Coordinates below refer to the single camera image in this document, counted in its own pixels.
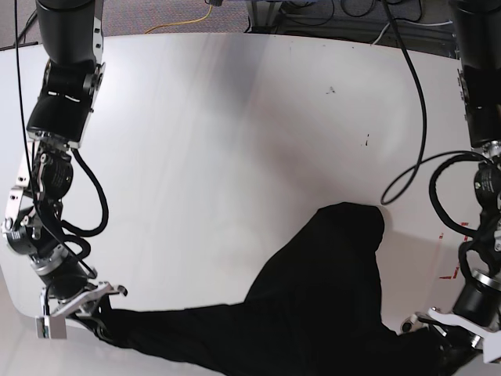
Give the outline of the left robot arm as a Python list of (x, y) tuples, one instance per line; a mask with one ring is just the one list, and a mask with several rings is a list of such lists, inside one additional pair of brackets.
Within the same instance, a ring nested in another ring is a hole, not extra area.
[[(418, 316), (442, 343), (442, 375), (452, 375), (476, 356), (485, 363), (500, 360), (500, 3), (451, 1), (452, 23), (459, 47), (459, 81), (465, 106), (470, 152), (454, 152), (433, 172), (431, 205), (444, 225), (466, 236), (458, 249), (465, 280), (452, 310), (430, 309)], [(437, 181), (449, 166), (475, 161), (474, 193), (481, 207), (477, 229), (452, 220), (438, 199)]]

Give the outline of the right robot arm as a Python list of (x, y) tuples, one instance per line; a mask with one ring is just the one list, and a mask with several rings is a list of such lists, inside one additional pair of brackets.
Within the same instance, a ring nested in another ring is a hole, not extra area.
[(121, 285), (97, 279), (85, 259), (89, 239), (109, 221), (103, 188), (94, 175), (101, 206), (99, 225), (83, 230), (62, 217), (63, 197), (74, 179), (85, 129), (103, 79), (103, 3), (39, 1), (35, 14), (48, 54), (41, 91), (30, 117), (22, 117), (24, 152), (9, 192), (2, 236), (9, 248), (27, 256), (43, 282), (39, 338), (64, 339), (66, 322), (75, 321), (97, 338), (111, 342), (105, 315), (110, 297), (126, 295)]

